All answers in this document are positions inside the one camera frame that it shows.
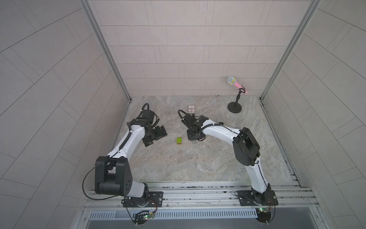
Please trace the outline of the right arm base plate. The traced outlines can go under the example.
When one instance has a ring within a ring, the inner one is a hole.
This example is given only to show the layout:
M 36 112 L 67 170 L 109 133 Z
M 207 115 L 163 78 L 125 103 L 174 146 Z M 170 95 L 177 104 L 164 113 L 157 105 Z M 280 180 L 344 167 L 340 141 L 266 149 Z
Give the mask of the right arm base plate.
M 238 197 L 241 206 L 277 206 L 278 200 L 273 190 L 259 193 L 255 190 L 239 190 L 234 194 Z

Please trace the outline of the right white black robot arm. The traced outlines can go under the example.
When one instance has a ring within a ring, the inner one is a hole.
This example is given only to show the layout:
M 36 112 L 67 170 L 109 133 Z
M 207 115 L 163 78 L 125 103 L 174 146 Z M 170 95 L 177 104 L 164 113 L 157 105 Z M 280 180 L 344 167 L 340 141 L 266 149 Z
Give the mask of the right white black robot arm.
M 278 205 L 275 192 L 262 171 L 260 146 L 248 128 L 229 128 L 223 123 L 216 123 L 203 115 L 194 116 L 181 109 L 178 110 L 178 115 L 181 122 L 187 127 L 188 140 L 201 142 L 210 135 L 233 146 L 236 160 L 246 167 L 251 180 L 250 191 L 234 192 L 240 201 L 258 206 Z

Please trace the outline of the green lego brick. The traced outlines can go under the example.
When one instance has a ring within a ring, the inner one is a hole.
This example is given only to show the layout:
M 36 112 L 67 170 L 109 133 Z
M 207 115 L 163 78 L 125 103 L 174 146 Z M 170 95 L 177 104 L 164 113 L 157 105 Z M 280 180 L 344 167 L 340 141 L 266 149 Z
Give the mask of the green lego brick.
M 177 139 L 176 139 L 176 143 L 182 143 L 183 142 L 183 140 L 182 140 L 182 138 L 181 137 L 178 137 Z

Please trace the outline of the right circuit board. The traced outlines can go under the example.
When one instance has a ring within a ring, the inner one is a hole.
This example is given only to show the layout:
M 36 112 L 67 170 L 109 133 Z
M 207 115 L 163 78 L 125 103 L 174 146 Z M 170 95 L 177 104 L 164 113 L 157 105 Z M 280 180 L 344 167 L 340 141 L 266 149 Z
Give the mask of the right circuit board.
M 269 224 L 272 221 L 272 211 L 270 208 L 257 208 L 256 214 L 257 218 L 256 220 L 260 223 Z

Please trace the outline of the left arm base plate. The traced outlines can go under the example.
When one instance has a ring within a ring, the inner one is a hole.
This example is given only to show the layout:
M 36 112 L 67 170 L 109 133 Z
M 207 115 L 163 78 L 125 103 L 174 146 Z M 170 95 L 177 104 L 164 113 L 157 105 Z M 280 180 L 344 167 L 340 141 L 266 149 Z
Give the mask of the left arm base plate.
M 164 193 L 161 191 L 149 192 L 148 196 L 143 194 L 140 198 L 130 197 L 122 200 L 123 207 L 128 208 L 155 208 L 161 207 Z

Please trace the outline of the circuit board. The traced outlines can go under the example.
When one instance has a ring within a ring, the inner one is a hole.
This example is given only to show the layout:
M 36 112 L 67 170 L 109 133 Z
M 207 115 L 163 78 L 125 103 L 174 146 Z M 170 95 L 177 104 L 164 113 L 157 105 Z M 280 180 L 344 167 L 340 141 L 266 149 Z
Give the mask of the circuit board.
M 143 225 L 149 219 L 153 219 L 155 217 L 155 211 L 149 212 L 147 210 L 140 211 L 135 214 L 134 221 L 136 225 Z
M 256 214 L 257 218 L 256 220 L 260 223 L 269 224 L 272 221 L 272 211 L 270 208 L 257 208 Z

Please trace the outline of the aluminium rail frame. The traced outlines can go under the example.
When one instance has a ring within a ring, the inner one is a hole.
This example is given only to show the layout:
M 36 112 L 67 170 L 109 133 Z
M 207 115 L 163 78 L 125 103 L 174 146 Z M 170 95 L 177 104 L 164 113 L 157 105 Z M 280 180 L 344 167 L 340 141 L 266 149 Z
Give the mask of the aluminium rail frame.
M 272 217 L 281 210 L 309 210 L 316 223 L 324 219 L 311 188 L 303 188 L 294 180 L 274 182 L 272 190 L 278 205 L 241 206 L 235 191 L 248 190 L 248 183 L 240 182 L 158 182 L 149 183 L 150 192 L 163 192 L 162 206 L 157 208 L 125 208 L 122 197 L 105 199 L 90 191 L 90 198 L 81 206 L 84 220 L 89 219 L 133 219 L 135 214 L 147 210 L 155 211 L 153 219 L 224 219 L 257 218 L 257 208 L 270 208 Z

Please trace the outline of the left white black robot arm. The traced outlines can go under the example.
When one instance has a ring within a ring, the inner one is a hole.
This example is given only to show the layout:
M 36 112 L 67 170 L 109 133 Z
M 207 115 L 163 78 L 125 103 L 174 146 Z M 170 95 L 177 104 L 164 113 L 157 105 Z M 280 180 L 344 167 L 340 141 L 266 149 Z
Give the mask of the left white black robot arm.
M 94 172 L 94 191 L 105 199 L 122 197 L 123 207 L 160 207 L 162 192 L 149 192 L 148 184 L 132 178 L 129 160 L 138 144 L 146 147 L 165 136 L 165 127 L 158 126 L 159 116 L 145 103 L 139 115 L 127 123 L 128 130 L 117 146 L 106 156 L 100 156 L 91 169 Z

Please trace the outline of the pink toy microphone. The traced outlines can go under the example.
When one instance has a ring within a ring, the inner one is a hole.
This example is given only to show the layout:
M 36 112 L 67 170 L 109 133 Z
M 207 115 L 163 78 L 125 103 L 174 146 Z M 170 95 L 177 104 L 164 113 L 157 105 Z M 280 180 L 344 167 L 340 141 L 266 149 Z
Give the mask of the pink toy microphone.
M 234 77 L 230 76 L 227 81 L 230 85 L 235 86 L 241 93 L 247 93 L 247 90 L 240 85 Z

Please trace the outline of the red white card box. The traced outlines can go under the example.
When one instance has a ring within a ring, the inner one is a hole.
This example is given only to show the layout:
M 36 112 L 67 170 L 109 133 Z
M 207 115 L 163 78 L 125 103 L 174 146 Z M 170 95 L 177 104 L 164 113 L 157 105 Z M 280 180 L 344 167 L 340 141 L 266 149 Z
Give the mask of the red white card box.
M 195 105 L 188 106 L 188 113 L 194 114 L 195 113 Z

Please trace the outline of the left circuit board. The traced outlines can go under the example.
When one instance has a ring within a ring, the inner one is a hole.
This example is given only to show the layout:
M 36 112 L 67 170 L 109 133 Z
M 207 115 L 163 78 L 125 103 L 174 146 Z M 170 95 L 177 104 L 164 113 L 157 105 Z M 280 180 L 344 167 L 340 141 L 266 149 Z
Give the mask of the left circuit board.
M 140 211 L 135 214 L 134 221 L 136 225 L 143 225 L 149 219 L 153 219 L 155 217 L 155 211 L 149 212 L 147 210 Z

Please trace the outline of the black microphone stand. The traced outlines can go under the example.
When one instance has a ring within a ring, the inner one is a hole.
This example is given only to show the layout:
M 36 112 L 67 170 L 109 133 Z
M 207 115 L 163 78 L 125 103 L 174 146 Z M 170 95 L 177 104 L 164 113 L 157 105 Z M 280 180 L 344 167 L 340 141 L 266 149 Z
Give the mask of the black microphone stand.
M 239 102 L 239 99 L 241 97 L 241 94 L 244 94 L 244 93 L 246 93 L 246 90 L 244 88 L 240 88 L 239 92 L 236 96 L 235 101 L 230 102 L 228 104 L 227 108 L 231 113 L 237 114 L 237 113 L 240 113 L 242 111 L 242 106 L 238 102 Z

